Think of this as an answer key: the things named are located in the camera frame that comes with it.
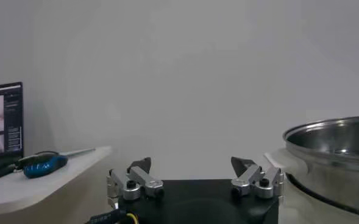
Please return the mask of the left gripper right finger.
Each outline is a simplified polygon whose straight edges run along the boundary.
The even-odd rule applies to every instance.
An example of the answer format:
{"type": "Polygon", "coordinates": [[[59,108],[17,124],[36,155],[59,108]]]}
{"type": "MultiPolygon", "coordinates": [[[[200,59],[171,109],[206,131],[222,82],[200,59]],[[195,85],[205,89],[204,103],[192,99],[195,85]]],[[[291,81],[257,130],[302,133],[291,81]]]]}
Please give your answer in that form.
{"type": "Polygon", "coordinates": [[[231,193],[242,198],[250,193],[262,199],[281,197],[284,191],[284,174],[278,167],[264,170],[251,159],[231,157],[236,178],[231,180],[231,193]]]}

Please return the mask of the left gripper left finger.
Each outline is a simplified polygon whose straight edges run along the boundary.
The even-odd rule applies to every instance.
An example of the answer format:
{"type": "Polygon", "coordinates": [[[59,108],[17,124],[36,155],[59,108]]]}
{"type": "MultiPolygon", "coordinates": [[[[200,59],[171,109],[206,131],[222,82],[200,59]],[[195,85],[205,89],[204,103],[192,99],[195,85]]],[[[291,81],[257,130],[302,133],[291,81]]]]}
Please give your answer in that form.
{"type": "Polygon", "coordinates": [[[111,169],[107,175],[107,203],[113,209],[119,207],[119,200],[125,202],[147,198],[162,199],[164,183],[150,175],[151,157],[134,161],[125,172],[111,169]]]}

